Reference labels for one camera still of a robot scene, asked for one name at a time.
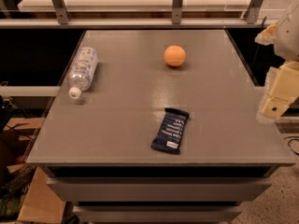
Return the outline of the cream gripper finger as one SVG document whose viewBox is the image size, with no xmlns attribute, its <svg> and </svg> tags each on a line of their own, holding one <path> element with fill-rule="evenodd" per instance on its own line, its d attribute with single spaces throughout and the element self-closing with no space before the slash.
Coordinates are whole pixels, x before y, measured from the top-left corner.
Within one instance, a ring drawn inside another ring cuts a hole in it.
<svg viewBox="0 0 299 224">
<path fill-rule="evenodd" d="M 260 45 L 264 45 L 264 46 L 274 44 L 275 40 L 276 40 L 277 25 L 278 24 L 276 22 L 273 22 L 269 26 L 267 26 L 265 29 L 263 29 L 255 37 L 255 42 Z"/>
<path fill-rule="evenodd" d="M 256 119 L 261 123 L 277 121 L 299 97 L 299 62 L 287 61 L 270 67 Z"/>
</svg>

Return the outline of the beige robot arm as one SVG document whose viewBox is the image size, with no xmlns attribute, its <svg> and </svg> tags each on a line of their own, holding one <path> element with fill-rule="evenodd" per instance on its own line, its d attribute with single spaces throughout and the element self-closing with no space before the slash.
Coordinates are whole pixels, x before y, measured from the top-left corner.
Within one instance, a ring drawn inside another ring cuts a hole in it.
<svg viewBox="0 0 299 224">
<path fill-rule="evenodd" d="M 255 42 L 273 45 L 275 54 L 285 60 L 279 68 L 269 68 L 256 115 L 261 123 L 272 123 L 299 98 L 299 0 L 294 0 L 278 21 L 263 29 Z"/>
</svg>

